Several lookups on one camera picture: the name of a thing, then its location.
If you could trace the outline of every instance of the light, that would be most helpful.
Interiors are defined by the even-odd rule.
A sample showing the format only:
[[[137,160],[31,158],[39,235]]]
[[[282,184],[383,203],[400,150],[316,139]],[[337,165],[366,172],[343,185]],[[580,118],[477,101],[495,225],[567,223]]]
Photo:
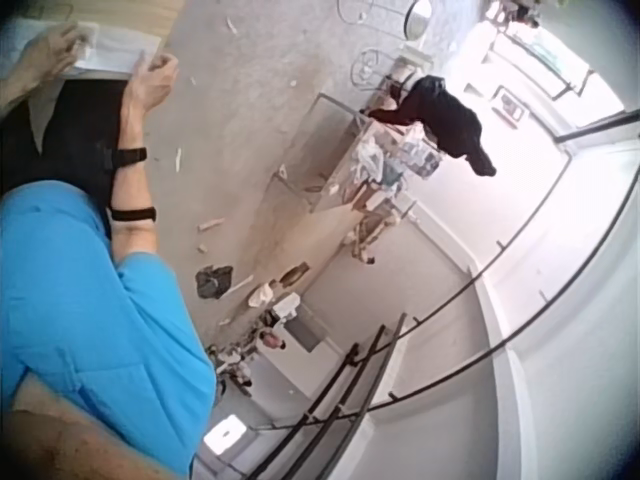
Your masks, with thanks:
[[[569,92],[558,99],[555,106],[579,128],[624,110],[618,96],[597,73],[589,76],[581,96]]]
[[[204,437],[204,443],[216,455],[222,455],[228,448],[234,445],[244,432],[247,426],[235,415],[229,415],[218,425],[213,427]]]
[[[485,13],[485,17],[487,17],[490,20],[494,19],[496,17],[496,13],[498,13],[498,10],[500,10],[500,2],[493,2],[489,7],[489,9],[487,10],[487,13]]]

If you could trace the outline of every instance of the black wristband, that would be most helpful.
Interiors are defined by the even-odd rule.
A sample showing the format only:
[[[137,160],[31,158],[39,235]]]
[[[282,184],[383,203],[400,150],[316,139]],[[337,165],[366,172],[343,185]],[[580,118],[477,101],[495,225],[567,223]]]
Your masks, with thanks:
[[[131,148],[125,150],[107,150],[105,155],[105,169],[108,171],[117,170],[120,167],[144,162],[147,159],[147,149]]]
[[[137,222],[139,220],[156,221],[155,207],[141,208],[139,210],[115,210],[111,209],[111,220],[116,222]]]

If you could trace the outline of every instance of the black clothing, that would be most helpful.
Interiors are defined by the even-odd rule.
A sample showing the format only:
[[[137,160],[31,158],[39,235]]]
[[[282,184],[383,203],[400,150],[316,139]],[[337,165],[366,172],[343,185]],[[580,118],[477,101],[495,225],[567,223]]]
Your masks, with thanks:
[[[109,231],[118,147],[122,80],[65,82],[38,152],[29,106],[23,101],[0,122],[0,196],[27,183],[59,180],[83,190],[95,202]]]
[[[198,270],[196,273],[196,291],[200,298],[215,298],[216,300],[222,297],[227,290],[231,288],[231,278],[233,275],[233,267],[218,267],[213,268],[213,265],[208,265]]]
[[[369,113],[383,123],[409,126],[421,122],[438,139],[440,150],[453,158],[467,156],[474,172],[494,176],[496,170],[480,145],[482,125],[473,110],[447,92],[444,79],[427,75],[418,80],[396,110]]]

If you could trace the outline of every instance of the paper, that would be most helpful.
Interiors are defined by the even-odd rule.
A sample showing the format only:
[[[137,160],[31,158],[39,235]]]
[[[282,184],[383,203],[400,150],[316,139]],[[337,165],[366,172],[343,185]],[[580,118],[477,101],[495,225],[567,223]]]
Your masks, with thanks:
[[[26,18],[9,22],[0,36],[0,77],[7,76],[31,39],[55,24],[56,22]],[[81,58],[72,69],[62,75],[66,78],[90,71],[130,74],[141,51],[152,57],[160,46],[159,37],[126,28],[91,22],[80,22],[79,27],[87,33],[89,41]]]

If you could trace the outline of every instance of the floor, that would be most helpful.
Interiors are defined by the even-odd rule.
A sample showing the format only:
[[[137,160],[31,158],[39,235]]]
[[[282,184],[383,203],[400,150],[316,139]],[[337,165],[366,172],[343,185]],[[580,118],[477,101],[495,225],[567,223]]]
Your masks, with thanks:
[[[349,8],[363,5],[340,1],[351,2]],[[436,73],[486,3],[432,0],[424,48]],[[385,4],[405,10],[410,0]],[[366,19],[400,33],[398,20],[375,13]],[[295,288],[307,286],[359,220],[349,207],[310,215],[272,175],[317,94],[360,108],[369,93],[351,85],[352,62],[365,48],[392,53],[399,45],[375,29],[345,24],[333,0],[186,2],[167,42],[180,60],[180,76],[166,104],[150,116],[145,135],[160,254],[176,271],[203,344],[222,346],[242,334],[255,314],[236,313],[259,283],[307,261],[311,272]],[[46,116],[34,117],[36,131]],[[197,232],[198,224],[214,218],[226,220]],[[198,251],[200,244],[206,254]],[[194,276],[210,264],[233,266],[234,284],[250,275],[253,281],[220,300],[202,300]]]

